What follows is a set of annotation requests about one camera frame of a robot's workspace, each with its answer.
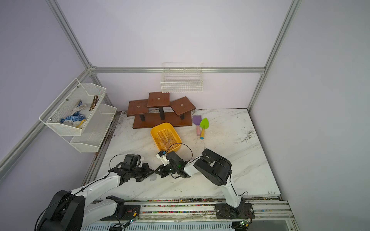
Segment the blue clear protractor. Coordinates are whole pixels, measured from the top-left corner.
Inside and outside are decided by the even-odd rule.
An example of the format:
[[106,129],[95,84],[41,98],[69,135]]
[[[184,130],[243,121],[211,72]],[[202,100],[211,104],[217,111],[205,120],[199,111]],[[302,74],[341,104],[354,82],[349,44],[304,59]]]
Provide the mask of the blue clear protractor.
[[153,174],[151,174],[151,175],[149,176],[149,180],[150,180],[151,182],[154,182],[156,179],[157,179],[157,174],[156,174],[156,173],[153,173]]

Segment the yellow plastic storage box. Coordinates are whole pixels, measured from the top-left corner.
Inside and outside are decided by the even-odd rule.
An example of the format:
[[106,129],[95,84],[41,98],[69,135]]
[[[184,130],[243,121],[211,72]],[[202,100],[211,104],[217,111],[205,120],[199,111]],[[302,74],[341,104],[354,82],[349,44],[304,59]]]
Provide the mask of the yellow plastic storage box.
[[177,152],[181,148],[182,140],[170,123],[155,126],[150,134],[159,151]]

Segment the long pink stencil ruler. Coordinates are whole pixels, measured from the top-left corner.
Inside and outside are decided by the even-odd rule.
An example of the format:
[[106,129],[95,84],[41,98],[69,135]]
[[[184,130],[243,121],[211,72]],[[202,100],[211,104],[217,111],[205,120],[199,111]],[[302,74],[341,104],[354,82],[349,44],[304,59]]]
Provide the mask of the long pink stencil ruler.
[[160,131],[156,136],[155,141],[160,150],[171,149],[177,146],[175,137],[168,130]]

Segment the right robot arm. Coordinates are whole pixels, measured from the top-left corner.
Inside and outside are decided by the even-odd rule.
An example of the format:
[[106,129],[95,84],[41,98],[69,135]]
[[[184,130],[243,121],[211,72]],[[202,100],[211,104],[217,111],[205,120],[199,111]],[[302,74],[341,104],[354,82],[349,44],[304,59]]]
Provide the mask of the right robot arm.
[[155,173],[162,178],[171,175],[174,178],[186,179],[200,173],[221,188],[226,205],[237,212],[242,210],[245,200],[234,188],[232,164],[226,158],[210,149],[204,149],[202,154],[192,161],[184,161],[176,152],[159,151],[156,157],[161,160],[162,165]]

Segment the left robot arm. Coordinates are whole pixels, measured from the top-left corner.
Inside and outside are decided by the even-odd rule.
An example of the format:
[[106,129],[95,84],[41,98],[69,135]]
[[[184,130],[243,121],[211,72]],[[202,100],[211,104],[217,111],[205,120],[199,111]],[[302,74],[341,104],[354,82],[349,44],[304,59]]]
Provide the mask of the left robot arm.
[[125,229],[138,219],[140,205],[126,205],[117,196],[103,197],[131,179],[142,182],[154,173],[140,155],[127,154],[102,178],[72,191],[60,190],[39,215],[36,231],[80,231],[99,220],[125,220]]

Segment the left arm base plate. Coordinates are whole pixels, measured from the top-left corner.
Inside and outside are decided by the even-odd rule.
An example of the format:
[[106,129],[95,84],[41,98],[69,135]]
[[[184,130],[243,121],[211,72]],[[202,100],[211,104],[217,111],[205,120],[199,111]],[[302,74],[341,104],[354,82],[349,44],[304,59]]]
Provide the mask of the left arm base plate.
[[139,215],[140,208],[141,208],[140,205],[118,206],[116,212],[113,215],[102,218],[101,221],[132,220],[134,217]]

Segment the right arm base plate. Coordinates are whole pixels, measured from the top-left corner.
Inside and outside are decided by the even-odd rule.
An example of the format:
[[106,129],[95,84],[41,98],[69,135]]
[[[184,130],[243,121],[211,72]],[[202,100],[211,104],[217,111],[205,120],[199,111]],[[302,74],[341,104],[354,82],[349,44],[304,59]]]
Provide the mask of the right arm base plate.
[[255,218],[254,209],[252,204],[241,202],[240,206],[233,208],[228,204],[215,205],[217,219],[247,219]]

